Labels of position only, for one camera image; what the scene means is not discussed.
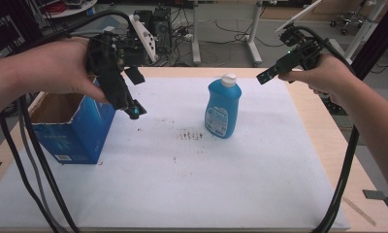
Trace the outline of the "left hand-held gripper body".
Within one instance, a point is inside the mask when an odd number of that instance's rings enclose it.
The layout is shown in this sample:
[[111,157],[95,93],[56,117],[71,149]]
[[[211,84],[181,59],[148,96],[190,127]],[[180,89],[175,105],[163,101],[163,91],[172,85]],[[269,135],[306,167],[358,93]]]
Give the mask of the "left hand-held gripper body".
[[129,68],[124,49],[121,40],[106,31],[90,38],[87,49],[87,66],[96,75],[100,88],[115,110],[120,110],[121,101],[134,99],[121,75]]

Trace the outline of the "blue cardboard box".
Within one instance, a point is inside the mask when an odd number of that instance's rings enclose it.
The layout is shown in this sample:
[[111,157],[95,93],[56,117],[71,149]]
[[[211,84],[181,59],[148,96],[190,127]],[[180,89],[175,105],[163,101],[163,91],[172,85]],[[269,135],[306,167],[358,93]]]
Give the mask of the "blue cardboard box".
[[29,110],[39,143],[62,164],[96,164],[115,110],[80,95],[43,93]]

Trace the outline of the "white metal stand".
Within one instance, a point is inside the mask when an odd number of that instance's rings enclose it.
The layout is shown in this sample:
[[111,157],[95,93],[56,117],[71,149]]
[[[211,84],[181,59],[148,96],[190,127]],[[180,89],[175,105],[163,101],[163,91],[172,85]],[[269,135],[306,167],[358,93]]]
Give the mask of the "white metal stand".
[[376,19],[382,12],[388,0],[365,0],[365,4],[372,6],[371,11],[363,17],[362,26],[359,28],[354,39],[350,42],[348,48],[344,52],[344,58],[351,63],[354,52],[359,48],[361,43],[367,39],[367,36],[373,29],[376,28]]

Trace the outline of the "black computer tower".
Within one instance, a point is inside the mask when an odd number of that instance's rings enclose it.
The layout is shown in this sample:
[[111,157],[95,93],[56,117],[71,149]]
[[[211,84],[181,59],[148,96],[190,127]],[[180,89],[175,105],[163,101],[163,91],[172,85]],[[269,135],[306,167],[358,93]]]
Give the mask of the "black computer tower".
[[160,6],[151,15],[151,30],[156,38],[156,51],[167,54],[172,51],[171,9]]

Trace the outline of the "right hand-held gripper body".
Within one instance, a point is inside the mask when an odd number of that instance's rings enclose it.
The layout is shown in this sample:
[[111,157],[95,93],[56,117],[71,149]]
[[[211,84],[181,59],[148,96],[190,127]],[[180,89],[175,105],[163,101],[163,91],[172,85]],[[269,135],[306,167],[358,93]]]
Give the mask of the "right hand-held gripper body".
[[313,10],[323,0],[315,0],[309,6],[285,21],[275,31],[279,34],[280,41],[288,46],[294,47],[275,63],[276,72],[289,72],[297,66],[305,70],[316,66],[319,53],[323,50],[322,38],[305,26],[295,26],[294,21]]

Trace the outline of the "person's left hand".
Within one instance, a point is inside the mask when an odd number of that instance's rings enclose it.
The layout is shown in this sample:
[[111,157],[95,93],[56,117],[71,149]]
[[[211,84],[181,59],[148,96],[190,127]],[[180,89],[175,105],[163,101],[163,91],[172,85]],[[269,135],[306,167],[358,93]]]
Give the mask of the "person's left hand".
[[74,37],[38,46],[14,56],[13,70],[23,93],[79,93],[107,103],[102,89],[85,71],[88,40]]

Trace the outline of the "person's right hand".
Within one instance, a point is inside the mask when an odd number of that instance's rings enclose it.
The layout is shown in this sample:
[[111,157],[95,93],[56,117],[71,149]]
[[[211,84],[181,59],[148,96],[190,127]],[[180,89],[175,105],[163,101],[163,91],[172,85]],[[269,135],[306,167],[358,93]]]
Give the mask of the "person's right hand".
[[347,107],[355,99],[358,80],[332,55],[320,56],[317,66],[307,71],[290,71],[278,76],[287,82],[306,83],[315,92],[328,93],[332,101]]

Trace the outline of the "white table mat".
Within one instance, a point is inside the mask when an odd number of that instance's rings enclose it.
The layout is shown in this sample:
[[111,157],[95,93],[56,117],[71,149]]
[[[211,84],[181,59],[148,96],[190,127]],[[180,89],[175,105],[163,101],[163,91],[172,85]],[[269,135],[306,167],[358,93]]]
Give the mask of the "white table mat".
[[132,94],[145,114],[117,113],[95,165],[50,163],[81,230],[316,227],[333,189],[282,81],[239,79],[236,129],[205,127],[206,78],[149,78]]

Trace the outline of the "grey tape piece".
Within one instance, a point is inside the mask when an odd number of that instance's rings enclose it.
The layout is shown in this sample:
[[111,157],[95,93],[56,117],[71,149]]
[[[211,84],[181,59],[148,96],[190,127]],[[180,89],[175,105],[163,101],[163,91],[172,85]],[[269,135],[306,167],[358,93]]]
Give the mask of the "grey tape piece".
[[367,199],[381,200],[388,206],[388,196],[386,196],[382,191],[364,189],[363,193]]

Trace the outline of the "blue bottle with white cap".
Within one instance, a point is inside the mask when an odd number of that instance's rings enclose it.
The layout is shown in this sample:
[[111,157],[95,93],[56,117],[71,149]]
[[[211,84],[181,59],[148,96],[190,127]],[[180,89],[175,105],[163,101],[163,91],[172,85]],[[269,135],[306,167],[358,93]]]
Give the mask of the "blue bottle with white cap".
[[224,74],[208,86],[210,98],[205,111],[208,131],[222,139],[234,133],[242,90],[235,74]]

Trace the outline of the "flat wooden stick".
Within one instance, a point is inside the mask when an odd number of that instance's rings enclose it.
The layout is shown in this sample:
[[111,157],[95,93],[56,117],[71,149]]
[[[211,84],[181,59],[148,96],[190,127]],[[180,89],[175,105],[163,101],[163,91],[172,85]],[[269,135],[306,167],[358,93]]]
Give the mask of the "flat wooden stick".
[[352,209],[354,210],[359,216],[361,216],[365,221],[367,221],[370,225],[376,226],[376,222],[367,215],[363,210],[361,210],[356,204],[354,204],[351,200],[349,200],[346,197],[342,197],[342,200]]

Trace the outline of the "white desk leg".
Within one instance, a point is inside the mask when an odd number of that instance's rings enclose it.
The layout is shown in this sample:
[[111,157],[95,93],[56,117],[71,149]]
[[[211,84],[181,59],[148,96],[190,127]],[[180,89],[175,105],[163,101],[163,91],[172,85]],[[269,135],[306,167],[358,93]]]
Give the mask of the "white desk leg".
[[200,46],[198,40],[198,0],[193,0],[193,35],[191,39],[192,59],[195,65],[201,63]]
[[252,18],[250,32],[245,37],[246,44],[247,44],[247,47],[249,48],[254,66],[260,65],[262,63],[261,55],[259,53],[259,50],[257,49],[256,44],[255,44],[256,32],[258,29],[258,22],[259,22],[260,14],[262,12],[262,8],[263,8],[263,1],[257,0],[255,3],[255,6],[254,6],[254,12],[253,12],[253,18]]

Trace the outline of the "office chair base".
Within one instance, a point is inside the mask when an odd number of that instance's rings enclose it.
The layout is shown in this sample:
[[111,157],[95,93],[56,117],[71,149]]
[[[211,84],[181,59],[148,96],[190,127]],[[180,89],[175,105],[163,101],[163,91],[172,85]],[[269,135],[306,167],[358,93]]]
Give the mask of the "office chair base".
[[356,11],[343,12],[337,15],[335,19],[330,22],[331,27],[336,27],[338,24],[342,25],[339,33],[345,36],[348,33],[347,27],[349,25],[355,25],[357,28],[361,28],[367,17]]

